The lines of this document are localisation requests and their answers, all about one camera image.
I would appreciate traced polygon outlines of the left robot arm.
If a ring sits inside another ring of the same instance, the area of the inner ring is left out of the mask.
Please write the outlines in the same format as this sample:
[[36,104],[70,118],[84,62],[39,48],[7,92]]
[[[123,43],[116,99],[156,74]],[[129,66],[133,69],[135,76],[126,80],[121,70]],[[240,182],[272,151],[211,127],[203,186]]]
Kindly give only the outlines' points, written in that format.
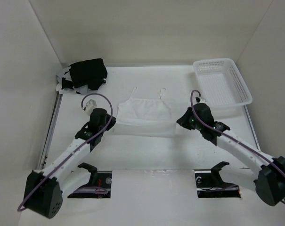
[[24,199],[18,211],[29,209],[48,219],[60,210],[63,200],[85,185],[97,183],[97,168],[82,160],[100,143],[116,118],[103,108],[95,108],[89,121],[76,133],[71,144],[49,166],[33,170],[27,177]]

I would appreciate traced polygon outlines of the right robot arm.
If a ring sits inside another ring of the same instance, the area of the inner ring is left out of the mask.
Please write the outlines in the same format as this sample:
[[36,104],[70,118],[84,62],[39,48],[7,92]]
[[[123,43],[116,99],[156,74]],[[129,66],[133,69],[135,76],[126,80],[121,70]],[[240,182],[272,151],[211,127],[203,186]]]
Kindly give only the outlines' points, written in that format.
[[233,184],[254,191],[269,206],[275,206],[285,198],[285,158],[275,158],[255,150],[229,126],[215,121],[207,104],[188,107],[184,115],[177,119],[177,124],[188,130],[198,130],[205,140],[229,152],[251,170],[251,175],[247,177],[243,172],[226,174],[221,169],[228,163],[221,162],[211,169],[210,181],[213,185],[221,186],[227,178],[232,178]]

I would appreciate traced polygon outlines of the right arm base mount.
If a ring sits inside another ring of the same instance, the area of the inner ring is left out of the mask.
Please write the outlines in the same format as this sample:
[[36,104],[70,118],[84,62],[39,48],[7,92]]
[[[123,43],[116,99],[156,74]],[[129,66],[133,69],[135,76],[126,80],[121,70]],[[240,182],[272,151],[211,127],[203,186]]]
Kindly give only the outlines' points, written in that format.
[[224,182],[220,171],[229,165],[222,161],[211,169],[195,170],[195,183],[198,198],[241,198],[238,185]]

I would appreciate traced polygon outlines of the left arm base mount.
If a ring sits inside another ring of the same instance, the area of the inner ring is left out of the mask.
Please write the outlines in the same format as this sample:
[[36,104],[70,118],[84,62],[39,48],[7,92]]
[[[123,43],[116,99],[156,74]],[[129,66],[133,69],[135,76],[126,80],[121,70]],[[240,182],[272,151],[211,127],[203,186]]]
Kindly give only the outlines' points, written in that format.
[[90,179],[88,183],[82,185],[72,194],[68,199],[102,199],[111,198],[111,186],[112,186],[112,171],[98,171],[95,166],[87,163],[81,163],[78,166],[80,169],[85,169],[90,173]]

